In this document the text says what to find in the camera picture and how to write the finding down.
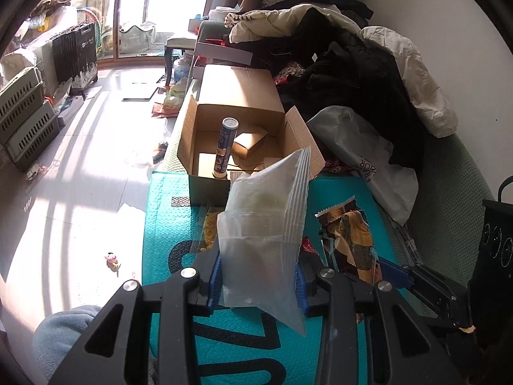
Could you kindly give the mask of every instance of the open cardboard box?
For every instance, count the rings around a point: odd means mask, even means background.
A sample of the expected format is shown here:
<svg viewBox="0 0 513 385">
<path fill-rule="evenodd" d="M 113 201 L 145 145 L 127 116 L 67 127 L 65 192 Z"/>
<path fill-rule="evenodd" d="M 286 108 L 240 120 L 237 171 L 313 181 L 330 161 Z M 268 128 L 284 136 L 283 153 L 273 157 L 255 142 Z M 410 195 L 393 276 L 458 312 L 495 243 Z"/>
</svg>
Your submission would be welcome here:
<svg viewBox="0 0 513 385">
<path fill-rule="evenodd" d="M 268 135 L 264 144 L 247 159 L 232 155 L 228 178 L 217 180 L 212 170 L 225 117 L 239 121 L 238 134 L 257 125 L 267 130 Z M 296 107 L 284 112 L 269 71 L 207 65 L 199 99 L 196 101 L 191 96 L 186 107 L 178 145 L 178 159 L 190 175 L 191 205 L 204 203 L 204 198 L 211 206 L 226 204 L 230 171 L 260 171 L 308 146 L 311 148 L 309 178 L 313 179 L 324 167 L 324 158 Z M 216 199 L 210 190 L 219 191 L 222 198 Z"/>
</svg>

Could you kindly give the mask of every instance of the metal bolt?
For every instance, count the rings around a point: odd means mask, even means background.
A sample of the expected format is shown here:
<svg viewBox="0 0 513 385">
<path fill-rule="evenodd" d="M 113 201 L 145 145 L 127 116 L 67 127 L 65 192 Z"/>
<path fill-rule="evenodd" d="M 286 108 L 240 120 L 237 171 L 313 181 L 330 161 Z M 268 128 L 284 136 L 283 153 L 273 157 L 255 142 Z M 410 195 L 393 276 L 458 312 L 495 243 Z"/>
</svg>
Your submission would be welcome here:
<svg viewBox="0 0 513 385">
<path fill-rule="evenodd" d="M 180 275 L 183 278 L 192 278 L 196 275 L 196 270 L 194 268 L 183 268 L 180 272 Z"/>
<path fill-rule="evenodd" d="M 125 291 L 133 291 L 136 288 L 137 288 L 137 281 L 134 281 L 133 279 L 131 279 L 130 281 L 126 281 L 123 284 L 123 289 Z"/>
<path fill-rule="evenodd" d="M 380 291 L 387 293 L 392 290 L 392 284 L 388 281 L 380 281 L 378 283 L 378 289 Z"/>
<path fill-rule="evenodd" d="M 332 278 L 335 276 L 335 271 L 331 268 L 322 268 L 319 273 L 323 278 Z"/>
</svg>

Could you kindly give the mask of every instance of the pile of clothes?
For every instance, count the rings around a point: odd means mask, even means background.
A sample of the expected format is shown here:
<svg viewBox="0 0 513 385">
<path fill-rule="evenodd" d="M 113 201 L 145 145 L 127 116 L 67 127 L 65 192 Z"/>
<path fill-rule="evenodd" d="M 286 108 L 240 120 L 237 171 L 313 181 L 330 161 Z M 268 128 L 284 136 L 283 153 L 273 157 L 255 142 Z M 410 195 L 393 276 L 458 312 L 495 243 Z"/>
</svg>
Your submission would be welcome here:
<svg viewBox="0 0 513 385">
<path fill-rule="evenodd" d="M 226 44 L 252 52 L 251 67 L 271 71 L 285 110 L 296 106 L 336 158 L 360 175 L 368 163 L 374 197 L 404 224 L 418 191 L 424 135 L 449 136 L 458 118 L 415 45 L 368 26 L 372 14 L 357 0 L 286 0 L 229 13 Z M 348 125 L 358 143 L 348 144 L 338 131 Z"/>
</svg>

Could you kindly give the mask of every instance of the white floor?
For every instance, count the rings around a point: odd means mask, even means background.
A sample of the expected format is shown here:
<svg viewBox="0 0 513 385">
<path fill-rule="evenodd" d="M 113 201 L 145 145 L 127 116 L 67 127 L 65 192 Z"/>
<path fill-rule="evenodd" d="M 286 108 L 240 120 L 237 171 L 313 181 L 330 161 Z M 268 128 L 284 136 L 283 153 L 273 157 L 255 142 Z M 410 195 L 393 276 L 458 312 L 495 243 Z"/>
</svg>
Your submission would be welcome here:
<svg viewBox="0 0 513 385">
<path fill-rule="evenodd" d="M 39 158 L 49 168 L 31 184 L 0 170 L 0 318 L 14 357 L 46 383 L 31 351 L 49 314 L 104 305 L 127 279 L 140 280 L 149 186 L 148 160 L 166 131 L 152 102 L 122 101 L 134 82 L 156 82 L 163 68 L 101 71 L 73 121 Z M 174 119 L 168 119 L 167 131 Z M 119 273 L 106 265 L 113 252 Z"/>
</svg>

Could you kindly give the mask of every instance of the white plastic pouch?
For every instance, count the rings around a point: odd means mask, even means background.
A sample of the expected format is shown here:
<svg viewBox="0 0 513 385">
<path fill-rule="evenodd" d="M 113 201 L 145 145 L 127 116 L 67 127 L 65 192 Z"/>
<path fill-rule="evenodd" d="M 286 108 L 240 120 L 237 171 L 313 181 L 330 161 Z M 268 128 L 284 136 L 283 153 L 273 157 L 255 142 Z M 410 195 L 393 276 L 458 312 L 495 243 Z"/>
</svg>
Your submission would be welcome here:
<svg viewBox="0 0 513 385">
<path fill-rule="evenodd" d="M 365 178 L 375 200 L 401 226 L 410 217 L 419 184 L 415 171 L 388 163 L 393 144 L 353 109 L 329 106 L 307 122 L 333 154 Z"/>
<path fill-rule="evenodd" d="M 305 336 L 296 300 L 310 148 L 233 182 L 217 217 L 224 305 L 258 307 Z"/>
</svg>

